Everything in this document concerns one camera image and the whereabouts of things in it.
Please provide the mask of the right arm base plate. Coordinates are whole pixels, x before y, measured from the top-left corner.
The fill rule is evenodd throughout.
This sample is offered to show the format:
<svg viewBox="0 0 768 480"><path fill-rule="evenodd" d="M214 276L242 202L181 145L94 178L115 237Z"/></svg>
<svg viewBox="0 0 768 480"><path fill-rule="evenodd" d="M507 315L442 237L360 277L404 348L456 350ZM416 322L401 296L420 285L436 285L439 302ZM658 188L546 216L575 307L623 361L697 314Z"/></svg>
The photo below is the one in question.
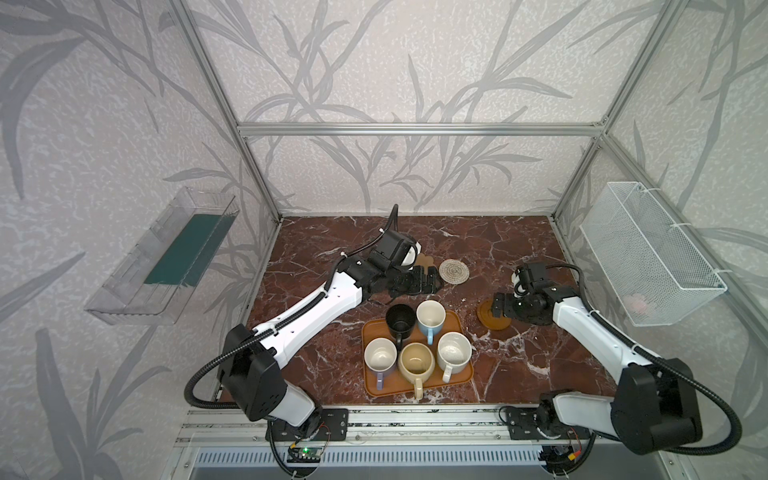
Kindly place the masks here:
<svg viewBox="0 0 768 480"><path fill-rule="evenodd" d="M554 409L546 406L499 408L499 421L507 427L511 440L588 440L589 429L562 423Z"/></svg>

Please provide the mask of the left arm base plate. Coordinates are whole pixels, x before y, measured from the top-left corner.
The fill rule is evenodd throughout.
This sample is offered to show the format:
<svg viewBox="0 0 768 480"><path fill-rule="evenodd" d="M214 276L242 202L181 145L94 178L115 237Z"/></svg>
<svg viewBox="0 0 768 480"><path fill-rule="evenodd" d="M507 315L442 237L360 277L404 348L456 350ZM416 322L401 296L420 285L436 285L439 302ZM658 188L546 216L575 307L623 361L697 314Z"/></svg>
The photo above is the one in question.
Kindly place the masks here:
<svg viewBox="0 0 768 480"><path fill-rule="evenodd" d="M275 441L330 441L347 438L350 411L346 408L323 408L314 412L300 427L284 420L268 422L271 438Z"/></svg>

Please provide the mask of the cork flower coaster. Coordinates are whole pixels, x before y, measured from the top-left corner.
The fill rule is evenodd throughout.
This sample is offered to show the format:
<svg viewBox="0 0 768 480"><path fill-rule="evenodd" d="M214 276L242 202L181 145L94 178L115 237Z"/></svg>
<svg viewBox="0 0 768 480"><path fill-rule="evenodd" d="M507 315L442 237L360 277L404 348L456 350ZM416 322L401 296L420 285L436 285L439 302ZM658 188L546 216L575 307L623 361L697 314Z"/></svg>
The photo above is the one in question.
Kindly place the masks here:
<svg viewBox="0 0 768 480"><path fill-rule="evenodd" d="M416 259L415 264L418 266L422 266L424 268L428 268L428 267L433 267L435 265L435 261L432 256L428 256L423 253L420 253Z"/></svg>

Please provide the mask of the woven round coaster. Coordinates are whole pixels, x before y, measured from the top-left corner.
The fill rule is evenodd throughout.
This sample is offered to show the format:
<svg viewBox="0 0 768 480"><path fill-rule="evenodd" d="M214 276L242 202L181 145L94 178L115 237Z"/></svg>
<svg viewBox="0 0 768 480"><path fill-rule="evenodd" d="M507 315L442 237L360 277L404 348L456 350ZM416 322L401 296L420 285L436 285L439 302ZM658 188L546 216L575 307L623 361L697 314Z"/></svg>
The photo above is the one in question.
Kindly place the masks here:
<svg viewBox="0 0 768 480"><path fill-rule="evenodd" d="M438 273L444 282L451 285L460 285L470 278L469 267L457 259L444 260L438 268Z"/></svg>

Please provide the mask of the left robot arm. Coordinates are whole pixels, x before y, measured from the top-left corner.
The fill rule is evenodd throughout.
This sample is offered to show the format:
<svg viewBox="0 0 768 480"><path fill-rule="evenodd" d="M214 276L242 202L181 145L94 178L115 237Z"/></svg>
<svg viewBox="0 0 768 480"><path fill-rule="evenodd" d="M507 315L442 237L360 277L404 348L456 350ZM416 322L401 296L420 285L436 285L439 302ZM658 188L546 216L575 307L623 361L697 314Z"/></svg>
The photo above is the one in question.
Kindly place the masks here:
<svg viewBox="0 0 768 480"><path fill-rule="evenodd" d="M288 382L282 369L315 335L372 295L411 295L422 247L413 237L382 231L374 241L343 252L325 282L295 305L249 329L232 328L222 353L208 361L184 387L185 401L200 409L239 409L248 420L282 421L307 438L322 423L322 407Z"/></svg>

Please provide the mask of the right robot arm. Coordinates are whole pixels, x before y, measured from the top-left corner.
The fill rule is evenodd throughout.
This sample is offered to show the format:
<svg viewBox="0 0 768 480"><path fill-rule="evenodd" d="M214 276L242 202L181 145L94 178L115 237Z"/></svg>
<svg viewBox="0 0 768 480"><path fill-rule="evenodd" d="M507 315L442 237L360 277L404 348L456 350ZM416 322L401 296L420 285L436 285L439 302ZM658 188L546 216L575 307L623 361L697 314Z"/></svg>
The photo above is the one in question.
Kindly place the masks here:
<svg viewBox="0 0 768 480"><path fill-rule="evenodd" d="M554 268L544 263L517 267L511 291L493 295L491 316L565 330L602 365L616 390L611 396L568 389L541 395L538 406L526 412L542 437L557 439L569 429L585 429L638 455L713 456L740 443L743 426L727 401L697 381L685 362L658 355L609 322L591 305L582 278L575 286L552 280ZM717 406L729 424L717 443L699 443L699 397Z"/></svg>

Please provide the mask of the black mug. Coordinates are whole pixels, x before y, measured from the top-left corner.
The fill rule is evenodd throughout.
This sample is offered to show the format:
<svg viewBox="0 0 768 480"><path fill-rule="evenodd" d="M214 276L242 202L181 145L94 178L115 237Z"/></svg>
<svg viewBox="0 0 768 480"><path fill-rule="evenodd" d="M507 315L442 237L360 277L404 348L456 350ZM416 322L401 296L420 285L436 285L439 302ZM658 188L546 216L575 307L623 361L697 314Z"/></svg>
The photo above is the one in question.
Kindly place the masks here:
<svg viewBox="0 0 768 480"><path fill-rule="evenodd" d="M402 350L412 335L416 320L416 312L409 305L397 304L387 310L385 322L397 351Z"/></svg>

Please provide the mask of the large round wooden coaster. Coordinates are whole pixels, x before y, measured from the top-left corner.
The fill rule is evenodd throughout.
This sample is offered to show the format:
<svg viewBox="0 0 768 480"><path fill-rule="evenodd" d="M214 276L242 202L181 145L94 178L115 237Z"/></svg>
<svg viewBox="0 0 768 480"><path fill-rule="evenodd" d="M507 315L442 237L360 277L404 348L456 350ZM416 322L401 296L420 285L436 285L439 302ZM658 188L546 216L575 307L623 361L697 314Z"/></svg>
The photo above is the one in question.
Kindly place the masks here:
<svg viewBox="0 0 768 480"><path fill-rule="evenodd" d="M501 331L508 328L511 320L507 317L494 317L492 314L493 300L483 301L476 309L478 321L491 331Z"/></svg>

